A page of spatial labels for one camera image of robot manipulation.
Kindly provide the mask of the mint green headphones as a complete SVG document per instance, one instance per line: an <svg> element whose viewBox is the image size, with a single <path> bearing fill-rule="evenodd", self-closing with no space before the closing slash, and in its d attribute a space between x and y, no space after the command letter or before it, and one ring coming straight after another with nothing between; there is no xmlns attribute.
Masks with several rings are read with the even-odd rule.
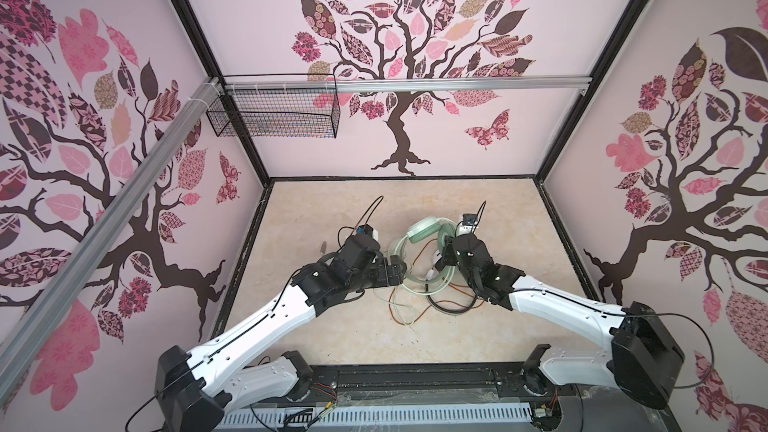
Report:
<svg viewBox="0 0 768 432"><path fill-rule="evenodd" d="M410 226L392 242L386 256L405 263L401 287L408 293L433 298L447 289L458 269L443 265L443 249L456 237L459 225L448 218L429 216Z"/></svg>

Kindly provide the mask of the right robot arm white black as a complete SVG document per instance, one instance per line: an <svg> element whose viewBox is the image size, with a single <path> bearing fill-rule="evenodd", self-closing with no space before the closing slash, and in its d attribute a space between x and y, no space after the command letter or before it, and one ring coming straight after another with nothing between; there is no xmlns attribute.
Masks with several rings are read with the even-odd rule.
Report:
<svg viewBox="0 0 768 432"><path fill-rule="evenodd" d="M612 387L645 407L668 406L685 354L652 308L607 304L549 286L495 262L473 233L446 239L436 258L438 268L456 268L483 301L546 320L595 345L594 351L543 346L531 357L536 379Z"/></svg>

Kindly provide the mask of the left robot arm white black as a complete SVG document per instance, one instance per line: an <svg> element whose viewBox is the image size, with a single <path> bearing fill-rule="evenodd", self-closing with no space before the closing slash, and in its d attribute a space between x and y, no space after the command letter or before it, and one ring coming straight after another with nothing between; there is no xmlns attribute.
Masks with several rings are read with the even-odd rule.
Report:
<svg viewBox="0 0 768 432"><path fill-rule="evenodd" d="M253 362L293 330L351 294L402 283L406 263L385 256L375 237L354 234L341 248L299 268L266 305L224 333L189 351L178 346L158 359L155 399L168 431L212 431L226 414L280 398L305 398L315 380L306 360L285 352Z"/></svg>

